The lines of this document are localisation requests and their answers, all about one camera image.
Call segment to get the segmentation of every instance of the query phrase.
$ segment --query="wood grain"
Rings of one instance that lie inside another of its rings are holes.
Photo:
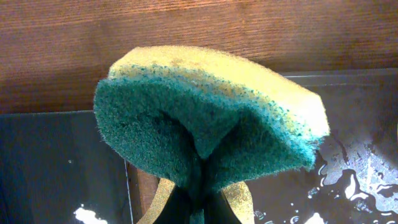
[[[0,113],[92,109],[137,46],[225,50],[278,72],[398,66],[398,1],[0,1]]]

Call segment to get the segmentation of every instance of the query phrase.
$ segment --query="folded sponge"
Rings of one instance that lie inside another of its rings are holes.
[[[98,83],[94,111],[114,150],[193,200],[242,180],[310,169],[329,134],[317,94],[200,47],[133,49]]]

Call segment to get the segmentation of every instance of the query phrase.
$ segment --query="wet black surface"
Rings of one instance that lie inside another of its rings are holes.
[[[331,135],[311,172],[248,182],[256,223],[398,223],[398,72],[366,74],[291,78],[322,97]]]
[[[0,202],[0,223],[131,223],[124,161],[91,112],[0,116]]]

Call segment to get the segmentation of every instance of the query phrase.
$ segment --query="sponge edge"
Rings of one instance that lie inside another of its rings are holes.
[[[205,189],[218,191],[310,169],[329,134],[317,94],[245,58],[199,47],[130,51],[99,82],[94,111],[113,149],[185,189],[205,179]]]

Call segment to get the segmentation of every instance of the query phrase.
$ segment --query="wooden surface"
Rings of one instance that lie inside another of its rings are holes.
[[[277,72],[398,67],[398,1],[0,1],[0,113],[92,109],[136,46],[225,50]]]

